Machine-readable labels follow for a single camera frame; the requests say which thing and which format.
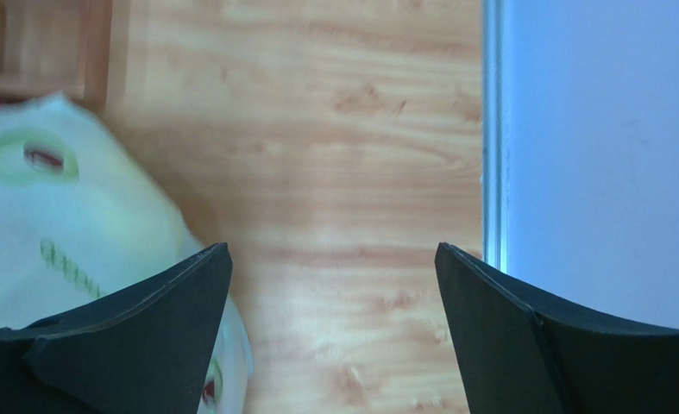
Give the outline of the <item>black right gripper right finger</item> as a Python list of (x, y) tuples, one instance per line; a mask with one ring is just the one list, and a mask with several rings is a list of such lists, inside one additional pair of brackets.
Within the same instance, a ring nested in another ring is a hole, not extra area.
[(616, 317), (448, 243), (435, 267), (473, 413), (679, 413), (679, 329)]

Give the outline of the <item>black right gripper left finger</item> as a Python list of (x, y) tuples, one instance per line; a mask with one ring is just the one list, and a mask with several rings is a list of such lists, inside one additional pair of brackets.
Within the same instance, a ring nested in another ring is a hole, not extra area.
[(233, 262), (224, 243), (22, 329), (0, 329), (0, 413), (194, 413)]

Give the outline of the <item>translucent white plastic bag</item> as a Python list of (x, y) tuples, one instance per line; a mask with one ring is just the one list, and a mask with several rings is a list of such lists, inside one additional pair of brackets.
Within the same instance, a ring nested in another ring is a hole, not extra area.
[[(0, 105), (0, 329), (89, 304), (208, 247), (92, 113), (61, 95)], [(194, 413), (242, 412), (252, 372), (228, 292)]]

